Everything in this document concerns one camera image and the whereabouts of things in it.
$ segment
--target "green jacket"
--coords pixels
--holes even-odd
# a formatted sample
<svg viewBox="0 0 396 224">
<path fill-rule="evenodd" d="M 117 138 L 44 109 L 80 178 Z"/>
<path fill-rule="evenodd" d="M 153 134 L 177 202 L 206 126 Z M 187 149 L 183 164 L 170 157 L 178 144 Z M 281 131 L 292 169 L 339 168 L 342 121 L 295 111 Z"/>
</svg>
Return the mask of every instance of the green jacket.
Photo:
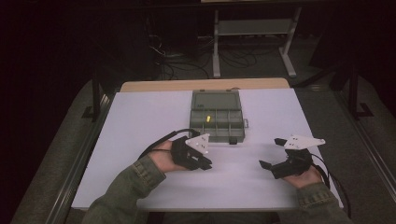
<svg viewBox="0 0 396 224">
<path fill-rule="evenodd" d="M 82 223 L 134 223 L 137 200 L 147 197 L 163 180 L 165 175 L 145 156 L 114 179 L 106 194 L 92 203 Z M 297 197 L 303 223 L 352 223 L 322 183 L 297 189 Z"/>
</svg>

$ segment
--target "dark background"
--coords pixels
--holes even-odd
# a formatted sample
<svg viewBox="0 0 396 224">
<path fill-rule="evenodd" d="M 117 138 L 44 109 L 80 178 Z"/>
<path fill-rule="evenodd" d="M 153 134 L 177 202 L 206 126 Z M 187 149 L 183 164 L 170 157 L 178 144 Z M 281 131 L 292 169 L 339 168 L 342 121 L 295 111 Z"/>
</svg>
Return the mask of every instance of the dark background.
<svg viewBox="0 0 396 224">
<path fill-rule="evenodd" d="M 392 41 L 396 36 L 390 2 L 307 7 L 297 32 L 320 35 L 328 24 L 312 65 L 326 68 L 352 52 L 359 74 L 375 86 L 395 115 Z M 0 156 L 1 223 L 12 219 L 68 107 L 94 71 L 107 92 L 126 80 L 152 80 L 158 76 L 159 68 L 153 63 L 155 54 L 149 50 L 143 25 L 146 14 L 72 10 L 102 3 L 93 0 L 78 4 L 62 0 L 1 3 L 1 93 L 6 101 L 2 109 L 5 114 L 2 113 Z M 213 20 L 211 12 L 188 14 L 192 16 L 183 15 L 184 21 L 175 13 L 173 17 L 158 15 L 153 18 L 156 32 L 167 36 L 164 41 L 170 46 L 180 43 L 193 49 L 191 43 L 196 35 L 212 34 Z M 181 34 L 173 29 L 173 22 L 189 22 L 191 26 Z"/>
</svg>

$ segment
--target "gray floor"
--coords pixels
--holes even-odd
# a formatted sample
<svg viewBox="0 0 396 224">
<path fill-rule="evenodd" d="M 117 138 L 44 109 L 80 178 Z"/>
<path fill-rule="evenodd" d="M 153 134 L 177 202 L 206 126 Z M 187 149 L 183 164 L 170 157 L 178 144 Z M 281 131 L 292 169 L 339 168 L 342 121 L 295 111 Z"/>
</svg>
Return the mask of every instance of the gray floor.
<svg viewBox="0 0 396 224">
<path fill-rule="evenodd" d="M 231 60 L 227 61 L 226 58 L 220 60 L 221 77 L 284 77 L 290 84 L 294 84 L 320 71 L 308 66 L 318 40 L 314 37 L 296 38 L 290 48 L 290 58 L 297 71 L 297 78 L 287 77 L 276 48 L 282 41 L 275 37 L 245 39 L 244 44 L 253 46 L 254 51 L 245 45 L 228 51 L 233 42 L 227 42 L 227 45 L 222 46 L 221 53 L 223 57 Z M 188 61 L 195 66 L 185 64 L 184 59 L 168 61 L 170 66 L 174 66 L 173 78 L 206 78 L 206 73 L 212 76 L 212 64 L 207 60 L 209 57 L 210 53 L 206 53 L 199 60 Z M 165 66 L 164 72 L 172 73 L 170 66 Z M 388 168 L 395 171 L 396 155 L 392 146 L 396 141 L 393 137 L 396 134 L 396 120 L 381 104 L 373 87 L 361 79 L 359 101 L 366 103 L 375 116 L 362 118 L 359 122 L 354 121 L 346 112 L 345 104 L 342 102 L 347 90 L 343 92 L 329 90 L 328 83 L 331 78 L 332 76 L 327 76 L 307 88 L 296 89 L 314 136 L 326 139 L 327 144 L 320 147 L 321 154 L 330 170 L 346 189 L 351 202 L 352 220 L 355 223 L 394 223 L 396 203 L 381 175 L 375 169 L 366 149 L 366 142 L 361 140 L 361 135 L 357 132 L 359 129 L 357 124 L 368 133 L 371 143 L 381 149 L 379 154 Z M 93 126 L 90 119 L 81 118 L 85 108 L 90 105 L 92 105 L 91 83 L 87 83 L 64 118 L 46 158 L 21 202 L 13 223 L 46 222 L 78 150 Z M 84 212 L 70 209 L 60 216 L 59 223 L 79 223 L 83 215 Z M 283 214 L 283 217 L 289 216 L 291 214 Z"/>
</svg>

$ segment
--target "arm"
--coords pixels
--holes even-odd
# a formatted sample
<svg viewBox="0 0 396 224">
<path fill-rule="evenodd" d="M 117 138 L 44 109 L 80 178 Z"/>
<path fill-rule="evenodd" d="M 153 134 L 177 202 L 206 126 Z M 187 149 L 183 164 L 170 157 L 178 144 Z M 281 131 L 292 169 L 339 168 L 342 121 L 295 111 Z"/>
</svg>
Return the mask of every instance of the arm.
<svg viewBox="0 0 396 224">
<path fill-rule="evenodd" d="M 172 142 L 163 142 L 155 147 L 162 151 L 153 151 L 123 170 L 106 194 L 92 203 L 82 223 L 134 223 L 137 200 L 147 197 L 165 180 L 164 173 L 185 170 L 173 163 L 171 147 Z"/>
<path fill-rule="evenodd" d="M 311 166 L 299 176 L 284 178 L 297 188 L 297 199 L 303 223 L 352 223 L 339 207 L 338 200 L 323 184 L 319 172 Z"/>
</svg>

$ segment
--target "person's right hand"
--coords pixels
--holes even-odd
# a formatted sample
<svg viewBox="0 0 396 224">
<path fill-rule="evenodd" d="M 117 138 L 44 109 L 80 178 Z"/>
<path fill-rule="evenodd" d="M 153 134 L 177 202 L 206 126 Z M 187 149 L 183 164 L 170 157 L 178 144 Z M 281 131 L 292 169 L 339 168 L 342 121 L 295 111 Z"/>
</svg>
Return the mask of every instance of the person's right hand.
<svg viewBox="0 0 396 224">
<path fill-rule="evenodd" d="M 301 189 L 305 186 L 322 182 L 320 172 L 313 166 L 301 175 L 289 175 L 283 178 L 295 188 Z"/>
</svg>

